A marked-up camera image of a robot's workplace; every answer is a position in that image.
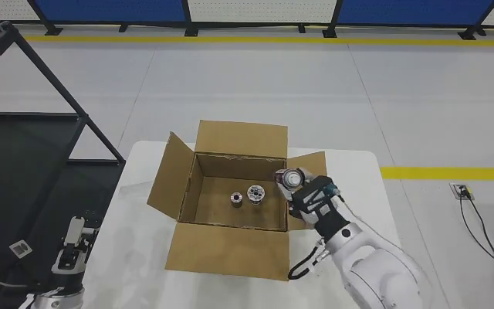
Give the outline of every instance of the can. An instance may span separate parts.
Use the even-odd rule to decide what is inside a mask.
[[[280,169],[275,173],[275,182],[286,188],[296,188],[302,185],[303,174],[295,168]]]

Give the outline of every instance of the gray floor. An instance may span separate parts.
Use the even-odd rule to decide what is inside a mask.
[[[289,146],[368,150],[381,166],[494,165],[493,48],[33,46],[125,157],[169,131],[193,142],[198,121],[209,119],[285,124]],[[70,111],[20,50],[0,57],[0,72],[1,111]],[[110,154],[84,132],[73,157]],[[401,242],[435,286],[433,308],[490,308],[494,263],[469,236],[448,183],[385,181]],[[494,237],[492,183],[469,184]],[[481,235],[474,212],[466,215]]]

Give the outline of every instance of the yellow floor line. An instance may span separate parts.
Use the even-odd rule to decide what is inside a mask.
[[[493,180],[494,168],[407,168],[383,167],[383,179]]]
[[[494,46],[494,40],[458,39],[358,39],[241,36],[25,36],[31,42],[107,42],[107,43],[283,43],[283,44],[367,44],[416,46]]]

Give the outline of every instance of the black cable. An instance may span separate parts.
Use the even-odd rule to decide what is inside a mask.
[[[480,222],[482,224],[482,231],[484,232],[484,236],[486,237],[487,243],[489,243],[491,250],[494,252],[494,246],[492,246],[491,239],[487,235],[486,225],[484,224],[484,220],[482,219],[482,216],[480,215],[479,211],[477,210],[477,207],[475,206],[475,204],[473,203],[471,198],[469,198],[469,201],[472,203],[472,206],[473,206],[473,209],[475,209],[475,212],[477,212],[477,216],[479,217]]]
[[[299,267],[301,267],[305,262],[307,262],[308,260],[310,260],[310,258],[313,257],[314,254],[316,254],[316,251],[317,251],[317,246],[315,246],[314,249],[312,249],[312,251],[309,253],[308,256],[306,256],[305,259],[303,259],[300,262],[298,262],[297,265],[295,265],[288,272],[288,279],[289,280],[297,280],[297,279],[300,279],[300,278],[302,278],[303,276],[305,276],[305,275],[307,275],[309,273],[309,269],[306,268],[305,270],[302,270],[299,274],[293,275],[293,273],[295,272],[295,270],[297,270]]]
[[[460,196],[460,209],[462,210],[463,222],[465,223],[466,229],[470,232],[470,235],[472,235],[473,239],[482,248],[482,250],[484,250],[487,254],[489,254],[490,257],[492,257],[494,259],[494,255],[492,255],[489,251],[487,251],[487,249],[477,240],[477,238],[473,235],[472,231],[470,230],[469,224],[466,222],[465,215],[463,214],[463,203],[462,203],[462,197],[461,196]]]

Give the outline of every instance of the white wall panel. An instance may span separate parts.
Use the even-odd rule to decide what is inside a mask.
[[[0,0],[0,20],[39,20],[26,0]]]
[[[193,22],[330,22],[336,0],[189,0]]]
[[[482,23],[483,25],[494,25],[494,10],[491,11],[486,20]]]

